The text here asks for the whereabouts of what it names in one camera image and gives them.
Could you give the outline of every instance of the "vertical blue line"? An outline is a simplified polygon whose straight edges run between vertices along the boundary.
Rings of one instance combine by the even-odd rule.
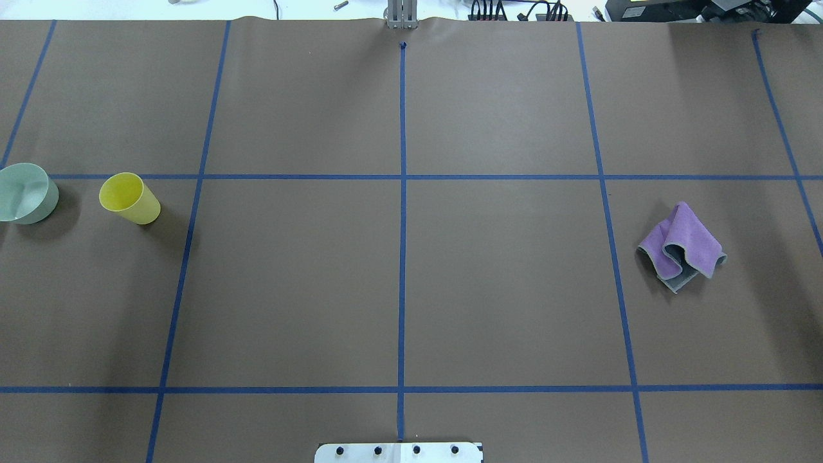
[[[609,237],[609,249],[611,251],[611,269],[615,276],[615,289],[617,291],[617,303],[620,307],[620,318],[623,325],[623,343],[625,344],[626,361],[629,364],[629,378],[632,386],[632,398],[635,402],[635,419],[637,420],[637,434],[640,443],[640,455],[644,463],[649,462],[649,450],[646,447],[646,431],[643,424],[643,410],[640,407],[640,393],[637,390],[637,371],[635,370],[635,354],[631,348],[631,334],[629,332],[629,317],[625,311],[625,299],[623,298],[623,281],[620,275],[620,263],[617,260],[617,246],[615,244],[614,227],[611,224],[611,208],[609,207],[609,196],[606,190],[606,175],[603,171],[603,161],[600,154],[600,139],[597,135],[597,122],[594,118],[594,104],[592,103],[592,88],[588,81],[588,67],[586,66],[586,50],[583,44],[583,31],[580,23],[577,26],[577,45],[580,48],[580,65],[583,70],[583,84],[586,90],[586,104],[588,105],[588,122],[591,125],[592,140],[594,143],[594,158],[597,162],[597,175],[600,177],[600,197],[603,202],[603,214],[606,218],[606,231]]]
[[[797,181],[797,189],[800,190],[800,197],[803,200],[803,206],[806,208],[806,215],[809,217],[811,231],[814,232],[815,240],[817,240],[817,249],[820,251],[821,256],[823,256],[823,240],[821,239],[821,233],[820,230],[817,228],[815,214],[811,211],[811,204],[809,203],[809,198],[806,196],[806,188],[803,186],[803,180],[800,177],[800,170],[797,168],[797,162],[794,160],[792,145],[788,143],[788,135],[786,134],[786,128],[783,126],[783,119],[780,117],[780,111],[778,111],[777,109],[777,102],[774,100],[774,94],[771,91],[769,77],[766,75],[766,66],[765,64],[763,64],[763,55],[760,54],[760,43],[757,41],[758,34],[759,29],[755,29],[751,32],[751,43],[755,46],[755,56],[757,57],[757,65],[760,67],[760,75],[763,77],[763,85],[766,87],[766,95],[769,97],[769,104],[771,104],[772,112],[774,113],[774,120],[777,121],[777,128],[780,131],[780,137],[783,139],[783,147],[786,148],[788,162],[792,165],[794,179],[795,181]]]
[[[146,463],[151,463],[154,459],[154,449],[157,443],[157,431],[160,428],[160,416],[163,412],[163,399],[165,396],[165,385],[169,379],[169,366],[171,364],[171,352],[174,347],[174,335],[177,332],[177,320],[180,313],[180,303],[183,300],[183,288],[186,283],[186,273],[188,271],[188,257],[191,255],[192,238],[194,236],[194,225],[198,217],[198,207],[200,204],[200,192],[203,183],[203,174],[206,172],[206,162],[208,160],[209,143],[212,140],[212,125],[214,124],[214,114],[217,111],[217,97],[220,95],[220,82],[223,76],[223,64],[226,61],[226,48],[229,44],[229,31],[231,21],[226,21],[226,30],[223,32],[223,46],[220,52],[220,61],[217,64],[217,76],[214,81],[214,93],[212,94],[212,106],[209,110],[208,123],[206,126],[206,136],[203,139],[203,151],[200,157],[200,173],[198,183],[194,188],[194,200],[192,202],[192,213],[188,220],[188,234],[186,235],[186,245],[183,250],[183,261],[180,264],[180,276],[177,282],[177,294],[174,297],[174,309],[171,312],[171,322],[169,324],[169,337],[165,344],[165,355],[163,357],[163,369],[160,373],[160,392],[157,394],[154,419],[151,422],[151,434],[149,435],[149,447],[146,453]]]
[[[12,146],[14,145],[14,139],[17,137],[17,130],[20,129],[20,123],[23,122],[23,115],[26,113],[26,107],[29,105],[31,92],[35,89],[35,82],[37,82],[37,76],[40,74],[40,68],[43,67],[43,60],[46,58],[46,52],[49,51],[49,44],[51,44],[51,38],[54,36],[54,28],[56,26],[56,21],[52,21],[51,26],[49,26],[49,33],[46,34],[46,41],[43,43],[43,49],[40,50],[40,57],[37,58],[35,71],[31,74],[31,80],[29,80],[29,86],[26,88],[26,94],[23,96],[23,103],[20,105],[20,111],[17,112],[17,119],[14,121],[12,133],[8,136],[6,151],[3,152],[2,161],[0,161],[0,169],[6,166],[8,157],[12,154]]]
[[[406,386],[406,42],[400,42],[400,280],[398,300],[398,441],[405,437]]]

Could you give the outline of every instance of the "cup rim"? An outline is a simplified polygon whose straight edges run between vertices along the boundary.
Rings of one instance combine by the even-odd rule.
[[[21,220],[23,218],[29,217],[29,215],[31,215],[34,211],[37,210],[37,208],[40,207],[40,205],[43,203],[43,201],[49,195],[49,189],[50,189],[50,186],[51,186],[51,185],[49,185],[49,182],[51,181],[51,177],[49,177],[49,174],[45,171],[45,169],[43,167],[40,167],[37,164],[34,164],[32,162],[17,162],[15,164],[11,164],[9,166],[3,167],[2,169],[0,169],[0,181],[2,181],[3,172],[6,172],[6,175],[8,175],[9,169],[12,169],[12,170],[23,169],[23,168],[29,169],[31,167],[34,167],[35,170],[37,171],[37,173],[39,175],[42,175],[43,177],[45,177],[45,180],[46,180],[46,188],[43,190],[42,194],[39,194],[37,204],[35,206],[33,206],[30,210],[26,211],[26,213],[20,215],[20,217],[11,218],[11,219],[8,219],[8,220],[6,220],[4,218],[0,218],[0,222],[14,222],[14,221]]]
[[[135,200],[134,200],[134,202],[132,202],[131,204],[129,204],[127,207],[122,208],[122,209],[112,209],[112,208],[107,207],[107,206],[104,204],[104,202],[103,202],[103,198],[102,198],[102,195],[103,195],[103,188],[105,188],[105,186],[106,186],[106,185],[107,185],[107,184],[108,184],[108,183],[109,183],[112,179],[117,178],[117,177],[120,177],[120,176],[129,176],[129,177],[132,177],[132,178],[135,178],[135,179],[140,180],[140,195],[139,195],[139,196],[137,196],[137,199],[135,199]],[[129,210],[130,208],[133,208],[135,204],[137,204],[137,203],[139,203],[139,202],[140,202],[140,199],[142,199],[142,197],[143,197],[143,195],[144,195],[145,193],[146,193],[146,182],[144,182],[144,181],[143,181],[143,179],[142,179],[142,178],[140,178],[140,176],[139,176],[139,175],[137,175],[137,174],[135,174],[135,173],[132,173],[132,172],[120,172],[120,173],[118,173],[118,174],[114,174],[114,175],[110,176],[108,179],[106,179],[106,181],[105,181],[105,182],[103,182],[102,186],[100,187],[100,192],[97,194],[97,200],[98,200],[98,201],[100,201],[100,206],[103,206],[103,209],[105,209],[105,210],[107,210],[107,211],[109,211],[109,212],[111,212],[111,213],[121,213],[122,211],[127,211],[127,210]]]

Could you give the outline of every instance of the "yellow cup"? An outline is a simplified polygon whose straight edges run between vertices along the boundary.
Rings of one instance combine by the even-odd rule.
[[[160,202],[143,179],[131,172],[110,177],[100,187],[100,205],[137,225],[152,223],[160,215]]]

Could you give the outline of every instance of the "white label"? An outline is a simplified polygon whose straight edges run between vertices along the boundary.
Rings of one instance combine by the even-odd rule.
[[[623,19],[626,19],[627,17],[638,17],[642,15],[644,11],[646,11],[646,7],[626,8],[623,12]]]

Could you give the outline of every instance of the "folded cloth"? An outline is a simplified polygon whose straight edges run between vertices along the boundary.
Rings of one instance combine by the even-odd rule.
[[[726,262],[720,243],[682,201],[638,249],[649,256],[660,281],[674,293],[698,273],[712,278],[714,267]]]

